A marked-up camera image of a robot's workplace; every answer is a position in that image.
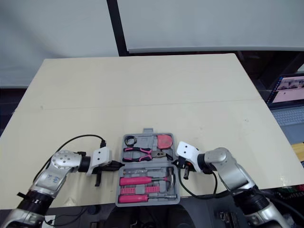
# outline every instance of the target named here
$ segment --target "pink screwdriver handle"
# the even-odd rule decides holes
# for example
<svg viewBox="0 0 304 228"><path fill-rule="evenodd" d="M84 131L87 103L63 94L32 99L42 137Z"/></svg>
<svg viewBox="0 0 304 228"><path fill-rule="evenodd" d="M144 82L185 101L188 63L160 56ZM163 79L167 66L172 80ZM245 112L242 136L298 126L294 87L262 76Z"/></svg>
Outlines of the pink screwdriver handle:
<svg viewBox="0 0 304 228"><path fill-rule="evenodd" d="M148 195L127 195L120 196L118 199L119 203L139 203L148 202Z"/></svg>
<svg viewBox="0 0 304 228"><path fill-rule="evenodd" d="M152 182L151 177L122 177L119 181L120 186L135 185L135 184L149 184Z"/></svg>

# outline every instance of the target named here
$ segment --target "tabletop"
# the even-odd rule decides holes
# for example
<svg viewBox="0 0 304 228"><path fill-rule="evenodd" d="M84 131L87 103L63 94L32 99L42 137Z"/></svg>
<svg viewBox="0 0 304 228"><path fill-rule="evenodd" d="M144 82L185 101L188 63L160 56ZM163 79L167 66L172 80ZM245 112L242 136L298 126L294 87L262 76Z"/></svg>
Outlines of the tabletop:
<svg viewBox="0 0 304 228"><path fill-rule="evenodd" d="M46 59L0 138L0 209L18 205L16 194L68 139L98 134L118 161L123 135L145 127L202 151L228 148L261 189L304 183L297 156L234 54ZM90 155L98 146L84 138L65 148ZM112 203L117 181L117 172L103 172L97 188L94 176L69 174L52 207ZM212 175L191 173L184 184L196 194L214 188Z"/></svg>

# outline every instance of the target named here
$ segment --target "pink handle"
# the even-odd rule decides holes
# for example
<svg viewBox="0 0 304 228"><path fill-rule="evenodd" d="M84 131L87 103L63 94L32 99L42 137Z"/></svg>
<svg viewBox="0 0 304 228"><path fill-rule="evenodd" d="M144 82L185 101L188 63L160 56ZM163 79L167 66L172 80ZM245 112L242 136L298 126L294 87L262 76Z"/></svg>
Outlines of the pink handle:
<svg viewBox="0 0 304 228"><path fill-rule="evenodd" d="M144 188L145 193L154 193L154 192L160 192L159 186L149 186ZM121 188L120 194L135 194L135 188Z"/></svg>
<svg viewBox="0 0 304 228"><path fill-rule="evenodd" d="M126 178L122 177L119 181L119 185L135 185L135 184L149 184L152 182L151 177L131 177L131 178Z"/></svg>
<svg viewBox="0 0 304 228"><path fill-rule="evenodd" d="M150 186L144 188L144 193L153 193L153 192L160 192L159 186Z"/></svg>
<svg viewBox="0 0 304 228"><path fill-rule="evenodd" d="M118 198L120 203L139 203L139 202L148 202L148 195L129 195L129 196L120 196Z"/></svg>

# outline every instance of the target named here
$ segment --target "pliers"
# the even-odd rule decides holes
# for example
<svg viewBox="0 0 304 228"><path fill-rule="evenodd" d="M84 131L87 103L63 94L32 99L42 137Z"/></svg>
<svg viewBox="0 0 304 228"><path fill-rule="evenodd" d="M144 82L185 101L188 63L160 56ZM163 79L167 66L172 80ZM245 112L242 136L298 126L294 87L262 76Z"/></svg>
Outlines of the pliers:
<svg viewBox="0 0 304 228"><path fill-rule="evenodd" d="M142 156L140 158L123 158L124 162L141 162L141 161L151 161L152 158L161 158L165 157L166 153L162 151L152 151L151 148L140 148L140 147L128 147L124 148L124 152L132 152L138 151L142 153L146 153L147 155Z"/></svg>

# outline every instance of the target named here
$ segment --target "wire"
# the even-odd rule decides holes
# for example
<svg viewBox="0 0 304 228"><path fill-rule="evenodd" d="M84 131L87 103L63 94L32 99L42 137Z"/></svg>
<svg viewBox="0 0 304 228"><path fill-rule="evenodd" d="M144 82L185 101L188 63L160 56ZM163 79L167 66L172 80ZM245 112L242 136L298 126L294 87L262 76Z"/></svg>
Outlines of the wire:
<svg viewBox="0 0 304 228"><path fill-rule="evenodd" d="M78 138L82 138L82 137L96 137L96 138L99 138L101 140L101 143L100 143L100 147L102 147L103 145L105 146L105 140L100 137L99 135L96 135L96 134L83 134L83 135L79 135L79 136L76 136L68 141L66 141L62 146L60 146L56 152L60 151L65 145L67 145L69 142L75 140L75 139L78 139ZM34 177L34 180L33 182L37 179L37 177L39 176L39 174L49 166L50 162L51 162L51 159L52 159L52 156L46 161L46 163L41 167L41 169L38 171L38 173L36 174L36 176Z"/></svg>
<svg viewBox="0 0 304 228"><path fill-rule="evenodd" d="M191 196L197 198L197 199L201 199L201 200L209 200L209 199L212 199L214 198L213 196L198 196L198 195L195 195L194 193L192 193L189 189L186 188L186 186L182 183L181 181L181 168L179 167L178 168L178 176L179 176L179 181L180 181L180 185L186 190L186 192L188 192Z"/></svg>
<svg viewBox="0 0 304 228"><path fill-rule="evenodd" d="M290 209L293 213L295 213L297 216L299 216L304 221L304 216L299 211L297 211L295 208L293 208L292 206L290 206L289 204L287 204L287 203L285 203L285 202L283 202L283 201L281 201L279 199L275 199L273 197L271 197L270 200L273 201L273 202L279 203L282 206Z"/></svg>
<svg viewBox="0 0 304 228"><path fill-rule="evenodd" d="M83 215L83 213L86 212L86 210L87 210L87 208L86 208L85 210L83 210L83 208L82 208L79 214L74 215L74 216L77 216L75 219L73 219L73 220L70 221L70 222L64 223L64 224L52 225L53 220L46 221L45 218L44 218L44 222L45 222L46 224L48 224L49 226L53 226L53 227L63 227L63 226L67 226L67 225L70 225L70 224L76 222L76 221ZM56 217L55 219L57 219L57 218L59 218L59 217L61 217L61 216L73 216L73 215L59 215L59 216Z"/></svg>
<svg viewBox="0 0 304 228"><path fill-rule="evenodd" d="M217 187L218 187L218 179L215 175L214 172L212 172L214 178L215 178L215 187L214 187L214 191L213 191L213 195L212 196L208 196L208 195L205 195L205 196L199 196L199 195L195 195L194 193L192 193L189 189L186 188L186 186L182 183L181 181L181 168L178 168L178 176L179 176L179 181L180 181L180 184L181 186L190 194L192 195L193 197L195 198L198 198L198 199L201 199L201 200L208 200L208 199L212 199L212 198L222 198L222 197L225 197L225 196L228 196L232 193L237 193L237 192L245 192L245 191L252 191L251 189L235 189L235 190L231 190L231 191L223 191L221 193L218 193L216 194L216 191L217 191ZM299 212L297 211L295 208L293 208L292 206L288 205L287 203L279 200L279 199L276 199L273 195L269 194L269 193L265 193L265 192L262 192L260 190L253 190L254 193L256 194L260 194L260 195L263 195L265 197L268 197L271 201L273 202L276 202L276 203L279 203L281 204L282 206L290 209L293 213L295 213L298 217L300 217L303 221L304 221L304 216Z"/></svg>
<svg viewBox="0 0 304 228"><path fill-rule="evenodd" d="M214 191L213 191L213 197L215 197L218 189L218 179L213 171L212 171L212 175L214 176L214 180L215 180Z"/></svg>
<svg viewBox="0 0 304 228"><path fill-rule="evenodd" d="M215 188L213 191L213 195L195 195L193 192L191 192L189 189L186 188L186 186L182 183L181 181L181 168L178 168L178 176L179 176L179 181L180 181L180 185L193 197L197 198L197 199L201 199L201 200L209 200L209 199L213 199L213 198L222 198L225 196L229 196L232 193L237 193L237 192L244 192L244 191L251 191L250 189L235 189L235 190L231 190L231 191L223 191L220 193L216 193L217 191L217 187L218 187L218 179L215 175L215 173L213 172L214 178L215 178Z"/></svg>
<svg viewBox="0 0 304 228"><path fill-rule="evenodd" d="M281 204L282 206L290 209L293 213L295 213L298 217L300 217L304 221L304 216L299 211L297 211L295 208L293 208L292 206L290 206L289 204L287 204L287 203L285 203L285 202L283 202L283 201L275 198L273 195L271 195L269 193L262 192L260 190L257 190L256 194L263 195L263 196L269 198L271 201L276 202L278 204Z"/></svg>

